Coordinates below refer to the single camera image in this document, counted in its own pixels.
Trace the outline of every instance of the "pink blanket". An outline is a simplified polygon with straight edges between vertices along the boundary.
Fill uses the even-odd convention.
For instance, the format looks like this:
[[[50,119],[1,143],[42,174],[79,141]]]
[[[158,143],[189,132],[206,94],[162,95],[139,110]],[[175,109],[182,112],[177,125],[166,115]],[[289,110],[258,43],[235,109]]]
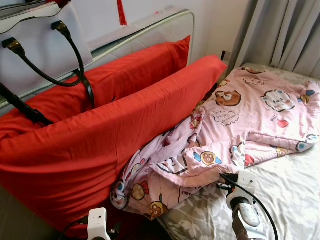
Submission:
[[[271,72],[237,68],[190,117],[133,156],[111,201],[152,220],[220,173],[311,148],[319,118],[315,82],[292,85]]]

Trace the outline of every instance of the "mattress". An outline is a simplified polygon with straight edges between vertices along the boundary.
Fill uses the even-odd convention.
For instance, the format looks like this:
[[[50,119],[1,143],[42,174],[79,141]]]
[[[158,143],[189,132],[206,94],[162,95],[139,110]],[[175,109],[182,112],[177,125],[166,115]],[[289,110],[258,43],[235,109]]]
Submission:
[[[293,84],[312,78],[256,64],[245,67],[272,71]],[[320,239],[320,144],[296,153],[249,167],[257,174],[255,195],[270,212],[281,240]],[[174,240],[232,240],[232,211],[227,192],[213,183],[202,188],[167,214],[158,218]],[[269,240],[274,232],[266,214],[257,207]]]
[[[139,50],[164,42],[176,42],[194,34],[194,15],[189,10],[183,10],[158,23],[155,23],[133,35],[117,40],[92,53],[93,62],[85,70],[107,64]],[[67,74],[59,79],[63,81],[72,77]],[[36,96],[51,88],[50,83],[41,88],[26,92],[20,96],[22,100]],[[9,112],[12,106],[0,101],[0,116]],[[2,186],[0,186],[0,239],[10,240],[55,240],[59,233],[27,209]]]

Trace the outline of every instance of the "curtain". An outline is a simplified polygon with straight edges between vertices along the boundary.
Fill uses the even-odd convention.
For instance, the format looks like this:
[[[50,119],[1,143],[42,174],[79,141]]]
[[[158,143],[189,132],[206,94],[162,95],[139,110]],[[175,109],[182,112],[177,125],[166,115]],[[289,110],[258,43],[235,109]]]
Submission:
[[[252,0],[227,73],[244,63],[320,79],[320,0]]]

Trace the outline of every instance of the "white handbag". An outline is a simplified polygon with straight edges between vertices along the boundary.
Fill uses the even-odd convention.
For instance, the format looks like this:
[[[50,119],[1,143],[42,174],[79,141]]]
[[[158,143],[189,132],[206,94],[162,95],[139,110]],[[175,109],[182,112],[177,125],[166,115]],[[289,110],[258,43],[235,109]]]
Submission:
[[[17,95],[39,88],[47,81],[63,87],[83,82],[84,65],[92,61],[92,55],[75,10],[71,4],[63,9],[52,2],[41,4],[0,16],[0,30],[0,95],[34,122],[44,122],[41,114],[30,112],[30,107]],[[55,80],[74,70],[78,75],[75,82]]]

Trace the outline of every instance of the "red pillow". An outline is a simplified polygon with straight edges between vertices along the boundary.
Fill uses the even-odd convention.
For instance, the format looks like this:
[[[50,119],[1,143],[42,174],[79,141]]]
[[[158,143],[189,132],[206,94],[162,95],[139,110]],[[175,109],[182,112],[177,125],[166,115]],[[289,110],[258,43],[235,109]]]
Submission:
[[[118,101],[3,139],[0,183],[62,230],[101,206],[137,149],[187,117],[225,68],[207,56]]]
[[[187,65],[190,36],[178,42],[158,44],[85,73],[94,92],[95,107],[119,100],[176,73]],[[27,102],[57,123],[91,109],[82,83],[56,86]],[[14,109],[0,118],[0,141],[42,128]]]

